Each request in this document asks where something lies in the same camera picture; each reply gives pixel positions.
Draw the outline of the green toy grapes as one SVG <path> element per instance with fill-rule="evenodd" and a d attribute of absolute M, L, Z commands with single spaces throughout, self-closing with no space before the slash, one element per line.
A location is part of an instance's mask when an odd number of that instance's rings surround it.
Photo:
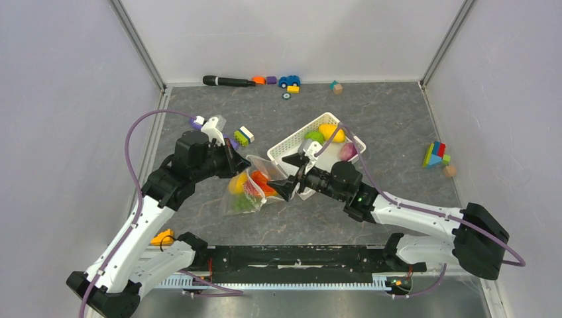
<path fill-rule="evenodd" d="M 233 197 L 231 203 L 231 213 L 243 214 L 254 213 L 259 210 L 261 200 L 253 195 L 238 194 Z"/>

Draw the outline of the yellow orange toy fruit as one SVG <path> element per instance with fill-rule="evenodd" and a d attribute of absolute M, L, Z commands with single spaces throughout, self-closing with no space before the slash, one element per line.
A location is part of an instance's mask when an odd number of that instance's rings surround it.
<path fill-rule="evenodd" d="M 232 178 L 228 185 L 228 191 L 231 195 L 244 194 L 248 182 L 248 175 L 246 172 L 240 173 L 238 176 Z"/>

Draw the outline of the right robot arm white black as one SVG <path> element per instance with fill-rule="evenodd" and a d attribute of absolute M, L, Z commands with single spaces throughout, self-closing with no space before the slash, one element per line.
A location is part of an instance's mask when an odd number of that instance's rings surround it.
<path fill-rule="evenodd" d="M 387 268 L 400 270 L 406 264 L 422 262 L 454 264 L 476 277 L 498 279 L 506 263 L 509 234 L 482 205 L 468 203 L 461 209 L 420 204 L 364 183 L 363 175 L 350 162 L 336 162 L 325 171 L 307 169 L 306 160 L 298 155 L 290 156 L 289 161 L 301 165 L 297 172 L 268 182 L 283 199 L 312 189 L 343 203 L 344 212 L 358 222 L 419 233 L 417 237 L 403 233 L 390 237 L 389 248 L 382 253 Z"/>

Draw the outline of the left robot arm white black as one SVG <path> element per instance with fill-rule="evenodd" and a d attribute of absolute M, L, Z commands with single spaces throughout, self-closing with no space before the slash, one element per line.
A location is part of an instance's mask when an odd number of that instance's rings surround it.
<path fill-rule="evenodd" d="M 208 178 L 230 179 L 251 163 L 226 139 L 218 143 L 200 131 L 187 131 L 141 188 L 140 202 L 104 253 L 84 272 L 72 272 L 67 286 L 103 317 L 131 317 L 141 299 L 173 273 L 202 269 L 207 244 L 185 233 L 169 248 L 140 264 L 139 258 L 188 197 Z"/>

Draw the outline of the orange toy pumpkin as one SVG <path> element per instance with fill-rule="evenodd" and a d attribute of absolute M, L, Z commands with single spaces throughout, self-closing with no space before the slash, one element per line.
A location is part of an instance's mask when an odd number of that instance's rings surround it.
<path fill-rule="evenodd" d="M 264 192 L 264 195 L 266 197 L 271 197 L 271 196 L 277 195 L 277 192 L 267 184 L 268 178 L 264 174 L 262 174 L 260 171 L 258 171 L 258 170 L 253 171 L 251 173 L 251 179 Z"/>

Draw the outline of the clear zip top bag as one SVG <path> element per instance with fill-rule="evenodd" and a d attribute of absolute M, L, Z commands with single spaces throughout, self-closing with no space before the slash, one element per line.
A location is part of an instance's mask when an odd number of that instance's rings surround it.
<path fill-rule="evenodd" d="M 248 155 L 251 165 L 231 178 L 220 204 L 222 215 L 238 215 L 258 212 L 263 205 L 283 201 L 278 192 L 267 182 L 283 180 L 285 175 L 271 161 Z"/>

